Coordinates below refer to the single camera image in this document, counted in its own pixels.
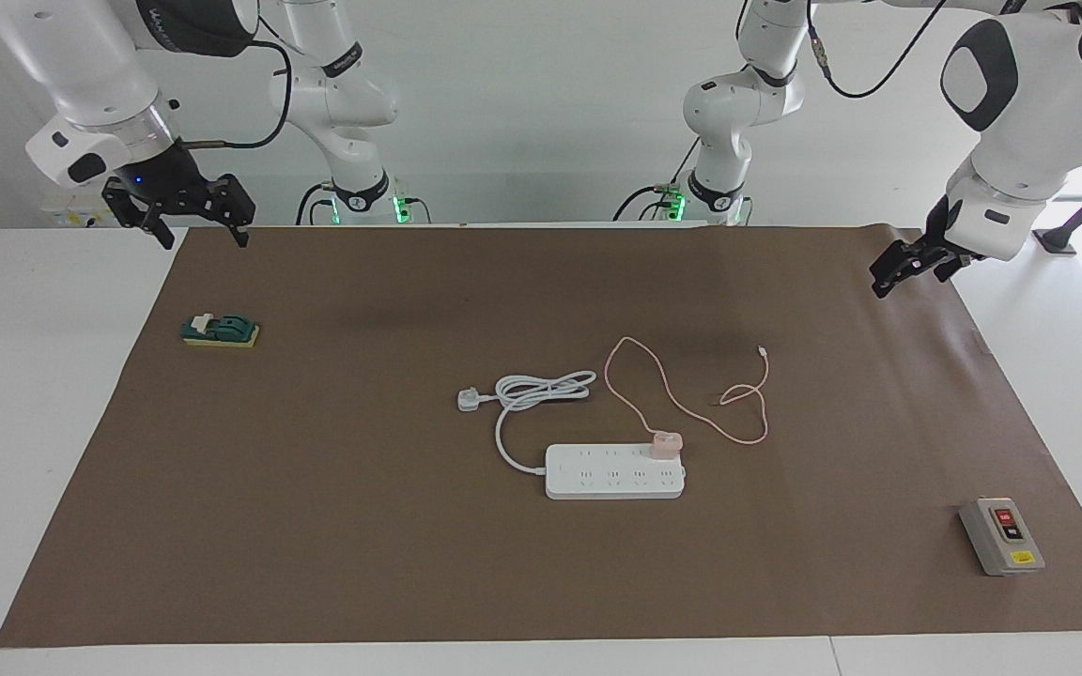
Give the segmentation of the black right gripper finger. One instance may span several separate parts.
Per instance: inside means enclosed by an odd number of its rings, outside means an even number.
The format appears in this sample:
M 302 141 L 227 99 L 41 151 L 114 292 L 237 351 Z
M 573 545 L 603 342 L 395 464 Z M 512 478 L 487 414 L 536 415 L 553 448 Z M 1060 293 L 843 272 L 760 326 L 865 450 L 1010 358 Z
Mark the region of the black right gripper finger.
M 227 228 L 237 247 L 245 249 L 249 243 L 248 227 L 254 221 L 256 206 L 243 184 L 232 173 L 207 181 L 203 218 Z
M 175 236 L 162 218 L 162 206 L 132 195 L 123 178 L 107 178 L 101 197 L 121 227 L 137 228 L 158 240 L 164 250 L 173 249 Z

